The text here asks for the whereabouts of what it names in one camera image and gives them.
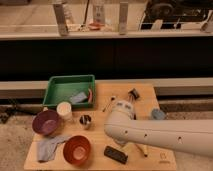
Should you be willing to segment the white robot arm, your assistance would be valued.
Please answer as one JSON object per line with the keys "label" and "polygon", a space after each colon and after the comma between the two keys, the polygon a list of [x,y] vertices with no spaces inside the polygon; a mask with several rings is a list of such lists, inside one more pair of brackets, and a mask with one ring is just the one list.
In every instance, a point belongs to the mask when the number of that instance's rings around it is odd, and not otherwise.
{"label": "white robot arm", "polygon": [[136,120],[132,103],[119,100],[104,123],[118,142],[133,142],[213,157],[213,120]]}

